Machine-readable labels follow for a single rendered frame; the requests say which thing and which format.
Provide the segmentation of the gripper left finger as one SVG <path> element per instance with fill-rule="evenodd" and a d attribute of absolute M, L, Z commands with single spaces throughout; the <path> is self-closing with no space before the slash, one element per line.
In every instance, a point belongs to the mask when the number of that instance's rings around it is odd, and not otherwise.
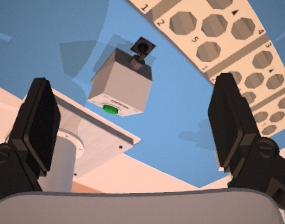
<path fill-rule="evenodd" d="M 8 142 L 0 143 L 0 200 L 42 191 L 37 180 L 50 171 L 60 121 L 49 80 L 34 78 Z"/>

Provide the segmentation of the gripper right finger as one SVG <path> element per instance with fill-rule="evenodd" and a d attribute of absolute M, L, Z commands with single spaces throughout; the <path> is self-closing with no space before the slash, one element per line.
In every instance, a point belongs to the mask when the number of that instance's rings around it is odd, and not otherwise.
<path fill-rule="evenodd" d="M 285 158 L 274 140 L 261 137 L 232 73 L 217 75 L 208 118 L 220 167 L 233 176 L 228 188 L 266 193 L 285 210 Z"/>

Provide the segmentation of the clear tube with green cap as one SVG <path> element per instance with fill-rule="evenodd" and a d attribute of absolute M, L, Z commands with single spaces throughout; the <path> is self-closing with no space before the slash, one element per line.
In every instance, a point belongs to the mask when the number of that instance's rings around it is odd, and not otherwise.
<path fill-rule="evenodd" d="M 233 178 L 233 176 L 231 175 L 231 172 L 230 173 L 226 173 L 226 178 L 227 178 L 227 188 Z"/>

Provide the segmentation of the beige bucket adapter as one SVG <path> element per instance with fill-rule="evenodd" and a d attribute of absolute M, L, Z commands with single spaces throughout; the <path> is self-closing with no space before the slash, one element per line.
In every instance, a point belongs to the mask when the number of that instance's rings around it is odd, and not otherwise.
<path fill-rule="evenodd" d="M 161 0 L 130 0 L 137 6 L 144 14 L 158 4 Z"/>
<path fill-rule="evenodd" d="M 261 137 L 270 137 L 285 129 L 285 87 L 252 106 L 251 111 Z"/>
<path fill-rule="evenodd" d="M 214 84 L 220 73 L 232 73 L 250 107 L 285 87 L 285 68 L 266 33 L 207 70 L 207 73 Z"/>
<path fill-rule="evenodd" d="M 266 33 L 247 0 L 161 0 L 152 14 L 203 72 Z"/>

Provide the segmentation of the blue flat mat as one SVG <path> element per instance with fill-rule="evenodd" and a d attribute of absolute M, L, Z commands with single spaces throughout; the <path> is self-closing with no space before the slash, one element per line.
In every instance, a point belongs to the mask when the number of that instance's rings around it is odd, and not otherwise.
<path fill-rule="evenodd" d="M 247 0 L 285 68 L 285 0 Z M 140 37 L 152 85 L 143 113 L 120 116 L 87 101 L 90 81 L 117 48 Z M 125 0 L 0 0 L 0 88 L 23 100 L 34 78 L 141 139 L 123 154 L 197 188 L 218 171 L 208 118 L 213 87 Z"/>

